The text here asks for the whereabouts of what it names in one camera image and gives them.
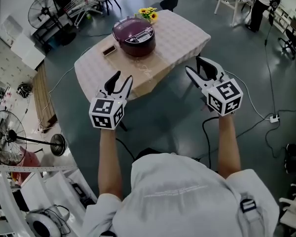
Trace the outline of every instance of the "small box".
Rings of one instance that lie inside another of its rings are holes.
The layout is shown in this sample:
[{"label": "small box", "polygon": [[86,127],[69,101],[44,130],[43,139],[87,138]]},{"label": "small box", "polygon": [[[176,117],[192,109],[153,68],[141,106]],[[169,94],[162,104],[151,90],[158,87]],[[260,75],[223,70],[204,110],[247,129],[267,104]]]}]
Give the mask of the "small box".
[{"label": "small box", "polygon": [[93,127],[114,130],[124,117],[124,101],[92,98],[89,115]]},{"label": "small box", "polygon": [[209,88],[207,91],[207,104],[221,116],[225,116],[240,108],[243,92],[235,79],[224,81]]}]

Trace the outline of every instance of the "white cable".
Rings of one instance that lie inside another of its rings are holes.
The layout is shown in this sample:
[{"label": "white cable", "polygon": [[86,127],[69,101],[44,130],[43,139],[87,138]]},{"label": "white cable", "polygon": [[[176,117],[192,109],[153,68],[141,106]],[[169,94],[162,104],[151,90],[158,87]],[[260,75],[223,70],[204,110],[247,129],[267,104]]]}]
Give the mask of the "white cable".
[{"label": "white cable", "polygon": [[236,76],[236,75],[233,74],[232,72],[229,72],[229,71],[227,71],[227,70],[224,70],[224,71],[227,72],[227,73],[229,73],[229,74],[231,74],[232,76],[238,78],[238,79],[244,84],[244,86],[245,86],[246,89],[247,89],[247,93],[248,93],[248,96],[249,96],[249,99],[250,99],[250,102],[251,102],[251,105],[252,105],[253,109],[255,109],[256,113],[257,113],[262,119],[267,120],[267,121],[270,121],[269,118],[264,118],[264,117],[263,117],[260,113],[258,113],[258,111],[256,110],[256,108],[255,108],[255,106],[254,106],[254,104],[253,104],[253,102],[252,102],[252,100],[251,100],[250,93],[249,93],[248,87],[247,87],[247,85],[245,84],[245,82],[242,81],[238,76]]},{"label": "white cable", "polygon": [[[80,57],[83,55],[83,54],[85,54],[85,52],[87,52],[89,49],[91,49],[93,46],[90,46],[90,47],[88,47],[86,50],[84,50],[83,52],[82,52],[82,54],[80,55]],[[60,83],[60,81],[64,78],[64,76],[66,75],[66,74],[68,74],[72,69],[74,69],[74,66],[71,68],[71,69],[69,69],[67,72],[65,72],[64,74],[63,74],[63,76],[59,79],[59,81],[56,83],[56,85],[55,85],[55,87],[48,93],[49,94],[49,100],[48,100],[48,102],[47,102],[47,105],[45,106],[45,108],[42,110],[42,117],[41,117],[41,120],[38,120],[38,122],[39,122],[39,124],[38,124],[38,127],[40,127],[41,126],[41,123],[42,123],[42,121],[43,121],[43,119],[44,119],[44,111],[46,110],[46,108],[48,107],[48,105],[50,104],[50,100],[51,100],[51,95],[50,95],[50,93],[51,92],[53,92],[54,91],[54,89],[58,86],[58,84]]]}]

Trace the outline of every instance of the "concrete floor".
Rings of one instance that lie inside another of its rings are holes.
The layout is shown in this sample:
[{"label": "concrete floor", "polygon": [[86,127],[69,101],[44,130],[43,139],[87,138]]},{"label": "concrete floor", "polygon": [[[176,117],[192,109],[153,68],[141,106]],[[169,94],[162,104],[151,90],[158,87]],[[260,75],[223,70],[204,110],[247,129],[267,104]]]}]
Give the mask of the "concrete floor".
[{"label": "concrete floor", "polygon": [[[133,15],[141,7],[147,7],[161,0],[117,0],[122,7],[119,11],[113,5],[110,16],[95,15],[85,19],[83,29],[68,46],[51,51],[46,60],[48,86],[54,87],[59,78],[79,58],[81,53],[93,46],[103,37],[82,37],[81,35],[100,35],[110,33],[114,23],[128,15]],[[212,39],[203,49],[201,55],[210,58],[222,67],[235,73],[246,82],[253,103],[264,116],[273,110],[269,72],[266,66],[264,39],[269,30],[267,20],[263,20],[260,32],[254,34],[241,23],[230,27],[232,10],[221,5],[214,15],[217,0],[179,0],[175,13],[202,28]],[[282,34],[272,29],[268,46],[268,60],[272,72],[276,109],[296,109],[296,60],[291,61],[281,48],[277,38]],[[184,67],[195,67],[195,59],[190,59],[175,67],[162,80],[151,94],[145,95],[127,105],[123,122],[128,132],[117,129],[117,137],[124,141],[136,156],[141,150],[151,147],[163,152],[177,152],[188,157],[200,157],[207,154],[207,142],[201,124],[214,116],[208,110],[201,110],[201,92],[196,89],[186,76]],[[234,115],[237,134],[253,126],[261,118],[250,104],[244,85],[242,107]],[[52,102],[59,124],[74,159],[82,174],[95,193],[97,188],[97,171],[99,156],[99,130],[91,125],[88,115],[89,102],[84,96],[76,79],[74,70],[68,73],[52,92]],[[296,113],[280,113],[281,126],[268,136],[275,153],[287,143],[296,142]],[[242,168],[254,169],[278,199],[285,196],[292,175],[285,173],[283,167],[284,152],[278,159],[272,157],[270,148],[265,143],[265,133],[277,124],[264,121],[253,130],[238,138]],[[212,149],[218,145],[218,122],[206,124]],[[118,145],[118,154],[123,175],[123,192],[130,193],[130,173],[132,159],[122,145]],[[208,164],[204,157],[202,163]],[[212,153],[213,169],[217,168],[217,152]]]}]

